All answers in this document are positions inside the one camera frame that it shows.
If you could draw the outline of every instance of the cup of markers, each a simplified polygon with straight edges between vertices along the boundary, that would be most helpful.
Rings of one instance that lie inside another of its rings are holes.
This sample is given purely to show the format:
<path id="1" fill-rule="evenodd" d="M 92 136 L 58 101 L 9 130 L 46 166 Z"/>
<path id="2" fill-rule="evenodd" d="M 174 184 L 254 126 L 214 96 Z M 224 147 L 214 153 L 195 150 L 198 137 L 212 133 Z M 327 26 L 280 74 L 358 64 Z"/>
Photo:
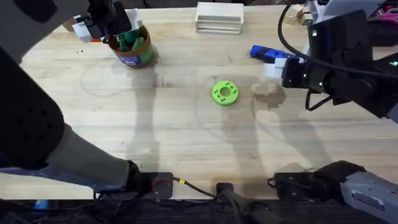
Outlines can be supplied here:
<path id="1" fill-rule="evenodd" d="M 131 68 L 145 67 L 154 56 L 150 35 L 145 26 L 109 37 L 108 45 L 120 61 Z"/>

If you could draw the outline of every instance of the white robot part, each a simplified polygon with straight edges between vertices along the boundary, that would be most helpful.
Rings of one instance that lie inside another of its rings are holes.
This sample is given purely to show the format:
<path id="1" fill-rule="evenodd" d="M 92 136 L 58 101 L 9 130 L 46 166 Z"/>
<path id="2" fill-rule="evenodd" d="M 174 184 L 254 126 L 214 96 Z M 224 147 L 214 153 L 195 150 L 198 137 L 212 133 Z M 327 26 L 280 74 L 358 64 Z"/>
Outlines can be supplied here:
<path id="1" fill-rule="evenodd" d="M 79 37 L 79 39 L 81 41 L 83 41 L 84 43 L 88 43 L 93 39 L 84 22 L 78 22 L 78 23 L 72 25 L 72 28 L 75 31 L 75 34 L 77 35 L 77 37 Z"/>

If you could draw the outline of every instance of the white box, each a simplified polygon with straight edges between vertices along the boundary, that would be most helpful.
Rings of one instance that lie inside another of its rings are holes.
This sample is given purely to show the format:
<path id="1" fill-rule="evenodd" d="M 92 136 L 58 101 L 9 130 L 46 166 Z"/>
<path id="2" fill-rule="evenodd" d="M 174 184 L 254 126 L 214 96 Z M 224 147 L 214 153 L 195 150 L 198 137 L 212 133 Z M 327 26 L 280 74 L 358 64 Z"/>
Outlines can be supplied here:
<path id="1" fill-rule="evenodd" d="M 243 4 L 198 2 L 197 32 L 242 34 Z"/>

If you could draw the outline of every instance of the blue object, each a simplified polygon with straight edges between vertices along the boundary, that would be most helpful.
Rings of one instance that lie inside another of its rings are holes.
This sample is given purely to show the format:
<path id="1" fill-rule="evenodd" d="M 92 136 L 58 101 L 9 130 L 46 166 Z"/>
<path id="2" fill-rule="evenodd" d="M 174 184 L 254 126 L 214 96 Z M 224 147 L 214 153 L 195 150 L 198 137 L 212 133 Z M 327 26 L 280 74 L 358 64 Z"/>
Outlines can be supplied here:
<path id="1" fill-rule="evenodd" d="M 46 209 L 49 205 L 48 200 L 37 200 L 35 205 L 33 206 L 34 209 Z"/>
<path id="2" fill-rule="evenodd" d="M 276 58 L 298 58 L 297 56 L 269 47 L 253 45 L 250 57 L 262 60 L 264 63 L 275 63 Z"/>

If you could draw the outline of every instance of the gray robot arm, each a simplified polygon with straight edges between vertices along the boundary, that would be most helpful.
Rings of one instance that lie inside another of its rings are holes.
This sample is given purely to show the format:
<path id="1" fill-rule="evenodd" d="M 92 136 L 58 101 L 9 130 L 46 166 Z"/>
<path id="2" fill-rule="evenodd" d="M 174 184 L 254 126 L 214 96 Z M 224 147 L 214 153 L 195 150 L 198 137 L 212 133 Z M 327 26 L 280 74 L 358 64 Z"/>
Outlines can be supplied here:
<path id="1" fill-rule="evenodd" d="M 95 192 L 142 192 L 150 186 L 138 167 L 79 137 L 64 123 L 57 104 L 18 66 L 31 47 L 77 14 L 95 38 L 131 29 L 123 5 L 113 0 L 2 1 L 0 172 L 61 180 Z"/>
<path id="2" fill-rule="evenodd" d="M 315 172 L 276 173 L 273 181 L 281 200 L 334 200 L 398 223 L 398 185 L 362 166 L 338 161 Z"/>

